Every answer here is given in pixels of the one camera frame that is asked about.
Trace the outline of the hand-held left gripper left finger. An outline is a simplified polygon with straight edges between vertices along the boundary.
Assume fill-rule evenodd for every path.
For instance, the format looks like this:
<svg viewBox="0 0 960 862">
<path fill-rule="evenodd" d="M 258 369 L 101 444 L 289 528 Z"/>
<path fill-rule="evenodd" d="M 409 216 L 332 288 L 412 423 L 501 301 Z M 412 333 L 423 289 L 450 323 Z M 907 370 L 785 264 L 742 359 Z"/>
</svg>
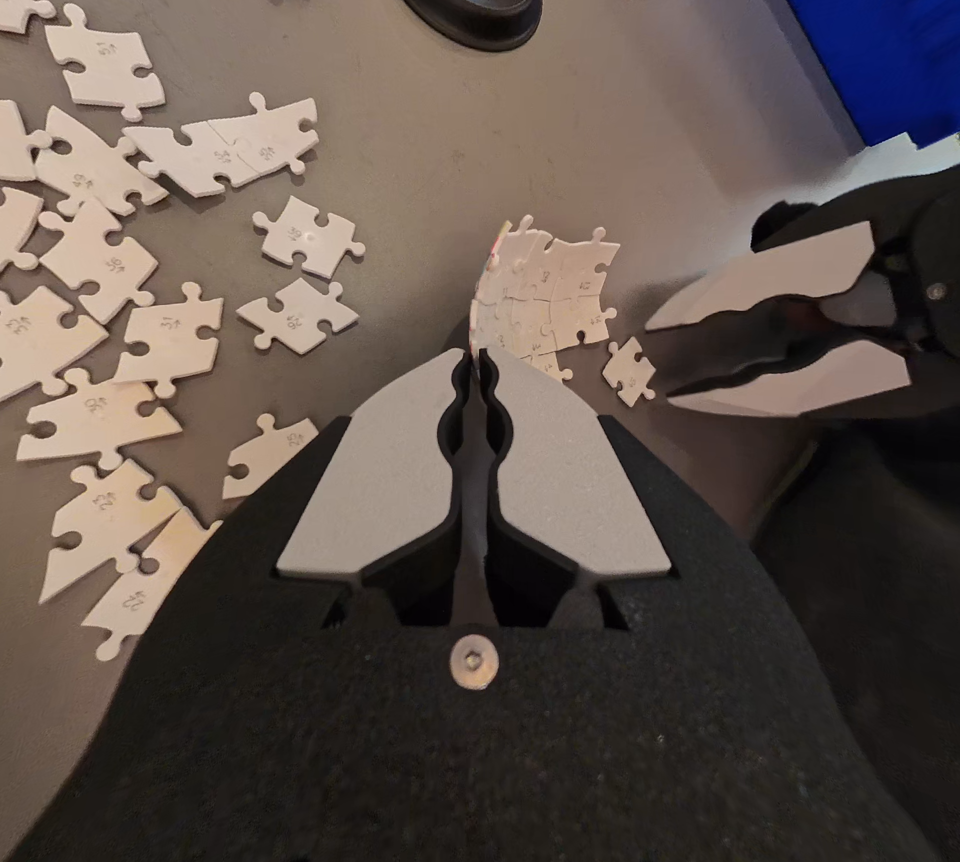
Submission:
<svg viewBox="0 0 960 862">
<path fill-rule="evenodd" d="M 471 378 L 470 355 L 450 348 L 352 413 L 278 575 L 382 592 L 407 626 L 450 623 L 462 550 L 454 458 Z"/>
</svg>

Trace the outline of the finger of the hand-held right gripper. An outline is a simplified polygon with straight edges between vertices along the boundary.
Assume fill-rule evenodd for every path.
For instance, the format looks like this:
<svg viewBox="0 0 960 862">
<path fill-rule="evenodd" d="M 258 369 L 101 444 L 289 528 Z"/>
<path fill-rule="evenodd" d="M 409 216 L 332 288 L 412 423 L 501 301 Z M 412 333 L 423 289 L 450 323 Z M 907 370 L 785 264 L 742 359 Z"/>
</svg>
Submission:
<svg viewBox="0 0 960 862">
<path fill-rule="evenodd" d="M 794 419 L 910 384 L 904 357 L 875 341 L 853 340 L 792 371 L 764 373 L 735 386 L 678 391 L 666 401 L 708 414 Z"/>
<path fill-rule="evenodd" d="M 891 284 L 869 268 L 876 248 L 870 222 L 861 220 L 731 258 L 669 297 L 645 329 L 694 326 L 786 298 L 813 301 L 843 326 L 892 328 L 898 315 Z"/>
</svg>

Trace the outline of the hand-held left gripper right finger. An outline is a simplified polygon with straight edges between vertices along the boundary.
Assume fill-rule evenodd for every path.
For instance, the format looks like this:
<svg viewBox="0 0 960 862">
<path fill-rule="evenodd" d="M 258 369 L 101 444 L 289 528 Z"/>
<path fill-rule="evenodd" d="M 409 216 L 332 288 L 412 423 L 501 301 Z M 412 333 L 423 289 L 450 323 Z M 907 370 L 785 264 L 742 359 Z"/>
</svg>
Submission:
<svg viewBox="0 0 960 862">
<path fill-rule="evenodd" d="M 487 593 L 500 626 L 548 626 L 570 592 L 659 579 L 673 566 L 601 418 L 500 348 L 480 352 Z"/>
</svg>

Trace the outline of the single white puzzle piece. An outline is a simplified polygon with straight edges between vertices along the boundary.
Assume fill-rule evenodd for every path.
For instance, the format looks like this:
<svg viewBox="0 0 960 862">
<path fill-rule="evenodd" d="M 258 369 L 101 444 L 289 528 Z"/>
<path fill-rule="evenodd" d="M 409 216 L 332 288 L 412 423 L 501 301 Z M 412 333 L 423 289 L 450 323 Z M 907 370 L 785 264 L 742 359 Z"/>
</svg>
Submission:
<svg viewBox="0 0 960 862">
<path fill-rule="evenodd" d="M 611 340 L 606 350 L 608 359 L 602 376 L 618 399 L 630 408 L 640 399 L 654 400 L 656 393 L 651 388 L 651 381 L 656 368 L 645 355 L 641 342 L 635 337 L 623 343 Z"/>
</svg>

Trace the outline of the curved assembled puzzle section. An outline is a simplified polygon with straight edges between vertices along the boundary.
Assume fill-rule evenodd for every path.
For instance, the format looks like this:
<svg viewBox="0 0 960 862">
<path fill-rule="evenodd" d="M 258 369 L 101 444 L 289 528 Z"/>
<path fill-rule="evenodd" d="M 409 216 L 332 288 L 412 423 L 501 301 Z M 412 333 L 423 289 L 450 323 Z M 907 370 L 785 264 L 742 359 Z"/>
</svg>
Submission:
<svg viewBox="0 0 960 862">
<path fill-rule="evenodd" d="M 558 353 L 609 339 L 617 316 L 601 293 L 620 244 L 597 227 L 567 242 L 534 227 L 531 215 L 505 221 L 479 276 L 468 319 L 469 352 L 502 350 L 560 383 L 572 378 Z"/>
</svg>

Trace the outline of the pile of white puzzle pieces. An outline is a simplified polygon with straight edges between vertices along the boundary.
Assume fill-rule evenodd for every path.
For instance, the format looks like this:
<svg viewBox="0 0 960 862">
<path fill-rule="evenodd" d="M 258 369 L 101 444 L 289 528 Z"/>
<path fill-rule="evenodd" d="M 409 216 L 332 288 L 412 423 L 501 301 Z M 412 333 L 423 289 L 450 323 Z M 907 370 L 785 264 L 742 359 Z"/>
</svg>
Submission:
<svg viewBox="0 0 960 862">
<path fill-rule="evenodd" d="M 159 259 L 122 219 L 167 197 L 156 184 L 167 174 L 193 198 L 289 170 L 301 174 L 303 155 L 318 142 L 312 98 L 270 108 L 263 94 L 248 98 L 248 115 L 183 128 L 187 146 L 166 127 L 140 124 L 143 112 L 165 104 L 142 37 L 135 31 L 90 28 L 78 5 L 62 6 L 63 25 L 46 39 L 78 105 L 118 110 L 134 123 L 108 145 L 84 123 L 50 107 L 43 129 L 29 131 L 18 103 L 2 100 L 2 182 L 40 183 L 64 199 L 44 209 L 42 197 L 2 186 L 2 271 L 41 266 L 76 292 L 71 302 L 41 284 L 20 301 L 2 292 L 2 401 L 41 388 L 48 400 L 26 423 L 46 434 L 21 436 L 21 462 L 89 456 L 71 472 L 82 493 L 60 508 L 52 537 L 78 544 L 51 548 L 38 604 L 44 605 L 108 564 L 111 588 L 82 620 L 104 635 L 95 656 L 114 660 L 124 642 L 143 635 L 163 600 L 221 526 L 204 526 L 167 486 L 143 490 L 151 474 L 124 448 L 181 434 L 163 406 L 177 383 L 213 371 L 224 300 L 185 282 L 181 298 L 160 304 L 145 288 Z"/>
</svg>

